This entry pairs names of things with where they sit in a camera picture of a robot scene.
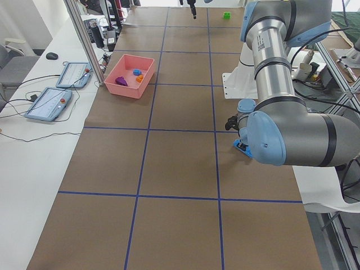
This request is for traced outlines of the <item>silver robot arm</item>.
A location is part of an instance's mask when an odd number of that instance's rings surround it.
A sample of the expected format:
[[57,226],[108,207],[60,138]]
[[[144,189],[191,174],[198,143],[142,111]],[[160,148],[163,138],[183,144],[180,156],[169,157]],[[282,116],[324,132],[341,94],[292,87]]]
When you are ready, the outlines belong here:
[[331,1],[255,1],[244,12],[241,40],[253,53],[258,104],[240,124],[241,142],[263,164],[334,167],[359,154],[359,128],[316,114],[295,95],[287,48],[326,38]]

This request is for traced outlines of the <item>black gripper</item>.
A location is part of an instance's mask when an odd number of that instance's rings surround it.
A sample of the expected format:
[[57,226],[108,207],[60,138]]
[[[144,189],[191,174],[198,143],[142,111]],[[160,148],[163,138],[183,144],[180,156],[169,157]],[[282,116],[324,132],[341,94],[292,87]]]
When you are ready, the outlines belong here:
[[197,16],[195,3],[196,3],[196,0],[187,0],[187,4],[190,6],[193,19],[196,19],[196,16]]

